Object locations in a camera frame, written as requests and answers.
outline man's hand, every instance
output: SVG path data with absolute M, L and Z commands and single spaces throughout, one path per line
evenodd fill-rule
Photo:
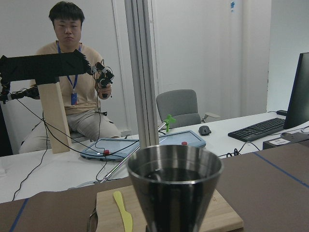
M 111 84 L 107 84 L 106 88 L 103 88 L 102 85 L 100 85 L 99 83 L 96 83 L 96 89 L 98 92 L 98 97 L 101 99 L 107 99 L 110 97 L 110 95 L 112 94 L 112 86 Z

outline blue tape line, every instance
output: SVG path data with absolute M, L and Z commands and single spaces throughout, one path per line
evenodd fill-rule
M 23 210 L 24 210 L 24 208 L 25 208 L 25 206 L 26 206 L 28 200 L 29 200 L 29 198 L 26 198 L 26 199 L 24 200 L 24 203 L 23 203 L 23 205 L 21 206 L 21 208 L 20 208 L 20 210 L 19 210 L 19 212 L 18 212 L 18 214 L 17 214 L 17 217 L 15 218 L 15 221 L 14 221 L 13 225 L 11 226 L 11 229 L 10 229 L 9 232 L 12 232 L 12 231 L 15 229 L 15 227 L 16 227 L 16 225 L 17 225 L 17 222 L 18 222 L 18 220 L 19 220 L 21 214 L 23 213 Z
M 305 186 L 306 188 L 309 189 L 309 185 L 307 185 L 306 183 L 302 182 L 300 179 L 297 179 L 295 176 L 289 174 L 288 172 L 286 172 L 285 170 L 283 170 L 282 168 L 278 167 L 276 164 L 270 162 L 269 160 L 265 159 L 263 156 L 259 155 L 256 152 L 253 152 L 256 156 L 258 156 L 259 158 L 261 158 L 262 160 L 266 161 L 267 163 L 269 163 L 271 166 L 277 168 L 279 171 L 283 172 L 284 174 L 286 174 L 287 176 L 291 177 L 293 180 L 297 181 L 299 184 Z

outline man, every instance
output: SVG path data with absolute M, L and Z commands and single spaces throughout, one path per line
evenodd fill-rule
M 37 55 L 82 52 L 90 65 L 102 61 L 102 56 L 94 49 L 80 42 L 83 11 L 71 2 L 58 2 L 51 10 L 49 18 L 53 23 L 57 41 L 50 43 L 37 51 Z M 87 73 L 59 78 L 65 112 L 70 131 L 77 131 L 91 140 L 99 137 L 117 138 L 120 132 L 105 115 L 99 112 L 100 99 L 107 99 L 112 93 L 111 84 L 102 87 Z M 46 149 L 46 129 L 40 122 L 22 143 L 19 153 Z

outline yellow knife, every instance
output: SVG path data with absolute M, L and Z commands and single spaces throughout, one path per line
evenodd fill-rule
M 133 231 L 133 221 L 132 221 L 132 215 L 125 210 L 124 201 L 122 198 L 122 194 L 120 191 L 115 191 L 113 194 L 114 199 L 118 205 L 122 221 L 124 223 L 125 232 L 132 232 Z

